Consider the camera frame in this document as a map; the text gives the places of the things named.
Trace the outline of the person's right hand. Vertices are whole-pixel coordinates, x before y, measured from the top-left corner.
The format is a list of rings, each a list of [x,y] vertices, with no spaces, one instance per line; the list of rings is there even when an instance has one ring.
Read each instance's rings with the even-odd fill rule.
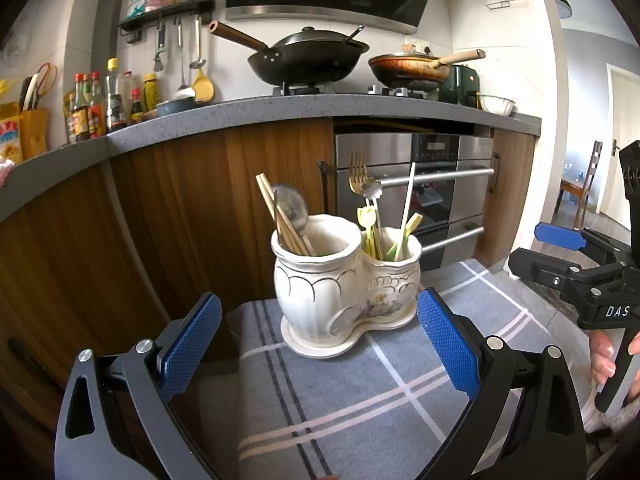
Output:
[[[611,338],[603,330],[592,330],[589,334],[590,349],[590,373],[593,380],[598,385],[604,385],[608,378],[613,377],[616,366],[614,359],[614,348]],[[639,333],[634,336],[628,347],[628,352],[632,356],[639,354],[640,340]],[[639,396],[640,390],[639,371],[634,378],[627,394],[628,402],[634,402]]]

